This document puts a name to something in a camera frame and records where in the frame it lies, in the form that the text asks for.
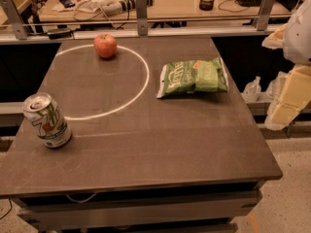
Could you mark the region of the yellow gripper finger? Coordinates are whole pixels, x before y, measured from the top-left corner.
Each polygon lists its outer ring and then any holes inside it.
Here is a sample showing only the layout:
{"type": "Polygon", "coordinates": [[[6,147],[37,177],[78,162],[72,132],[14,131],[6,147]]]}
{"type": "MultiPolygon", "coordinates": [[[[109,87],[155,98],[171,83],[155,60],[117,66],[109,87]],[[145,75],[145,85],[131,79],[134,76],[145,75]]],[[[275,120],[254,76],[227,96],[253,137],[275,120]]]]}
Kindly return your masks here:
{"type": "Polygon", "coordinates": [[[261,43],[261,45],[267,49],[277,50],[281,49],[284,45],[284,33],[287,24],[283,24],[278,29],[276,29],[273,33],[267,36],[261,43]]]}
{"type": "Polygon", "coordinates": [[[271,119],[273,123],[289,125],[311,102],[311,66],[295,65],[286,77],[271,119]]]}

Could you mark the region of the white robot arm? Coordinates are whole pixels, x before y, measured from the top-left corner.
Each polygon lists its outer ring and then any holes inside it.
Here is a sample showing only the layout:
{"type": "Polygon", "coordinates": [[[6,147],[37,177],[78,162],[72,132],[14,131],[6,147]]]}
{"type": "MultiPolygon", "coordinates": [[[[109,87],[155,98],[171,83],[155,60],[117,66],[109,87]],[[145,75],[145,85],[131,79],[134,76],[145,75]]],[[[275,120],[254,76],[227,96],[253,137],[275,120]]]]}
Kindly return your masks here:
{"type": "Polygon", "coordinates": [[[266,37],[265,48],[282,49],[284,58],[294,64],[279,75],[274,97],[264,122],[270,130],[287,127],[311,102],[311,0],[305,0],[289,21],[266,37]]]}

